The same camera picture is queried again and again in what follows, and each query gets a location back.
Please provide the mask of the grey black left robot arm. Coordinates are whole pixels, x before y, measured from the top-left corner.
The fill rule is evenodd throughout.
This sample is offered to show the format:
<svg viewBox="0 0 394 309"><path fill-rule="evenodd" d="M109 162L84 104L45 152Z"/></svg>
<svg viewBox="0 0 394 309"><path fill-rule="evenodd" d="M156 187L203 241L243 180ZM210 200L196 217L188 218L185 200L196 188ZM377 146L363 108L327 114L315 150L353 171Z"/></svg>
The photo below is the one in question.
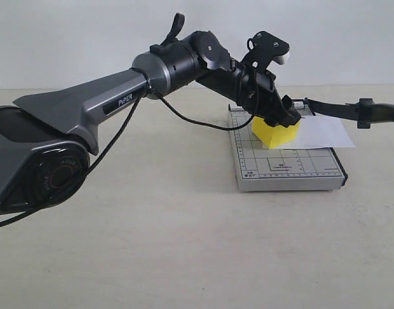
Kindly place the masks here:
<svg viewBox="0 0 394 309"><path fill-rule="evenodd" d="M121 130L105 140L102 128L144 99L163 99L192 82L233 101L268 125L297 124L269 70L284 63L290 44L259 31L235 59L208 30L180 37L171 30L137 55L127 69L63 89L27 93L0 105L0 216L62 204L82 186Z"/></svg>

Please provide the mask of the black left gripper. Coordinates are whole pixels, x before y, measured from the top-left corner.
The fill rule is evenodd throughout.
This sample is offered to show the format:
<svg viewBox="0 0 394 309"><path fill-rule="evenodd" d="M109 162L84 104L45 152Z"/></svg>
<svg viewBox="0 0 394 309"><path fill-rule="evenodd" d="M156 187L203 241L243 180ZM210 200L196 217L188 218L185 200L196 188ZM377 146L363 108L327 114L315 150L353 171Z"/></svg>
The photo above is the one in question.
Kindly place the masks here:
<svg viewBox="0 0 394 309"><path fill-rule="evenodd" d="M257 74L248 70L238 81L238 105L251 115L264 120L270 127L295 126L301 114L294 108L292 99L281 98L271 75Z"/></svg>

